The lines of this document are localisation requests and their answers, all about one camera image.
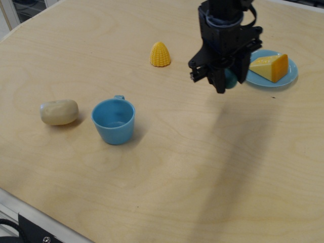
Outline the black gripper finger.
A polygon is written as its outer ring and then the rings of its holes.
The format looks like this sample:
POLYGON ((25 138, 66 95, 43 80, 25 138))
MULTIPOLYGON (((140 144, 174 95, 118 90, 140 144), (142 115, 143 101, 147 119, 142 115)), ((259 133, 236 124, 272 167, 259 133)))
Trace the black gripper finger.
POLYGON ((225 77, 224 69, 209 67, 207 78, 208 78, 209 84, 214 86, 217 93, 219 93, 219 94, 225 93, 226 77, 225 77))
POLYGON ((234 61, 234 73, 237 77, 237 81, 242 84, 246 80, 250 66, 250 52, 239 52, 235 56, 234 61))

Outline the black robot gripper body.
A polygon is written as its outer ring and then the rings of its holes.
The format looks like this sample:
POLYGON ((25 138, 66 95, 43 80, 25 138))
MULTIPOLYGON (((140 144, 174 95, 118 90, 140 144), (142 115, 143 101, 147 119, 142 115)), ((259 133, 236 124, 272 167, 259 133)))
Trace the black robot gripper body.
POLYGON ((202 47, 188 62, 194 82, 207 77, 209 67, 234 72, 237 53, 262 47, 263 29, 255 25, 253 6, 200 6, 198 18, 202 47))

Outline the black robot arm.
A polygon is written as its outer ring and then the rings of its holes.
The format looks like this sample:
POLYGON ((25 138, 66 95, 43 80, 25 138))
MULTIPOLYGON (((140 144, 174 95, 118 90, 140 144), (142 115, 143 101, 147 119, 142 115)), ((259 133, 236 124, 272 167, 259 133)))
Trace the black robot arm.
POLYGON ((256 20, 242 25, 244 13, 257 12, 252 1, 205 1, 198 8, 201 49, 188 62, 194 82, 207 78, 223 94, 246 80, 252 52, 262 47, 256 20))

